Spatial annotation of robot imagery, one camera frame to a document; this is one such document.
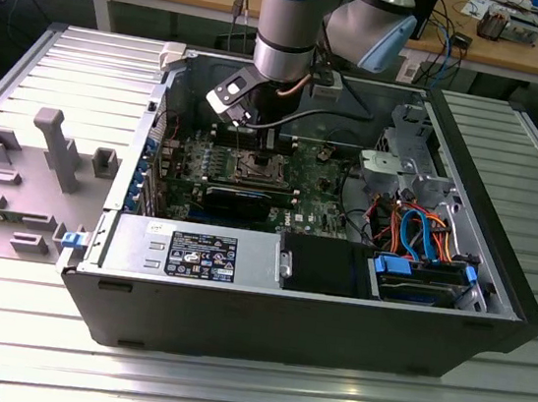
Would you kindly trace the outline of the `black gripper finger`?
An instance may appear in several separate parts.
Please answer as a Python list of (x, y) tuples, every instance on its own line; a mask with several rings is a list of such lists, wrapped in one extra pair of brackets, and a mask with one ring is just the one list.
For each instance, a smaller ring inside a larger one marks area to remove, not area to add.
[(257, 160), (269, 161), (274, 154), (278, 137), (274, 129), (263, 129), (257, 134)]

